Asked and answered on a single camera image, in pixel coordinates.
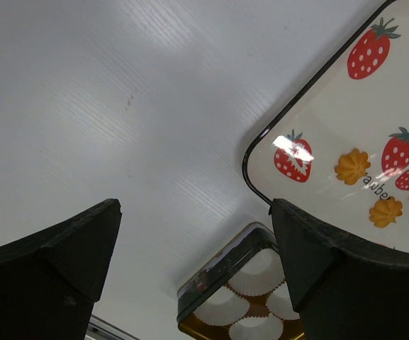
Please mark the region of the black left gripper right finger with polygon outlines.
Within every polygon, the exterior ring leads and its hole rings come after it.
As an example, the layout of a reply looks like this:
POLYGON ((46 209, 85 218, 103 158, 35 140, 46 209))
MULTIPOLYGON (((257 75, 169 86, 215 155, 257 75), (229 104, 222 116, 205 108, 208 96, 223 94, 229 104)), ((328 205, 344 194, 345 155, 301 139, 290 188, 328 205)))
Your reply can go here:
POLYGON ((409 339, 409 253, 362 239, 284 199, 271 218, 307 339, 409 339))

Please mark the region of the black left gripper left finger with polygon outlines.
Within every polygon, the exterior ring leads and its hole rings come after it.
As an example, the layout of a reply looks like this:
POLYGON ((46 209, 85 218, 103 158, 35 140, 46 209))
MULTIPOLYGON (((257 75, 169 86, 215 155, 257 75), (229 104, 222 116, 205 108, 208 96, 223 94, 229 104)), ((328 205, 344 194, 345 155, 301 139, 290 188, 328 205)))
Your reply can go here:
POLYGON ((106 199, 0 246, 0 339, 84 339, 121 218, 106 199))

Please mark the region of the orange cookie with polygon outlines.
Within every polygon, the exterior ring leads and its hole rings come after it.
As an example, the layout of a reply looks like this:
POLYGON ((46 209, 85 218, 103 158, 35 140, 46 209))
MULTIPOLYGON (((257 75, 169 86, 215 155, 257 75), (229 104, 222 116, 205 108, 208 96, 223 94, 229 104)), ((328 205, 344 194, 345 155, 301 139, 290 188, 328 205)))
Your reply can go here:
POLYGON ((377 200, 369 209, 369 220, 375 227, 385 228, 391 223, 396 223, 396 218, 403 215, 403 204, 394 197, 377 200))
POLYGON ((367 175, 366 170, 370 166, 369 155, 354 148, 350 153, 340 156, 334 170, 338 180, 343 181, 346 185, 354 185, 360 178, 367 175))

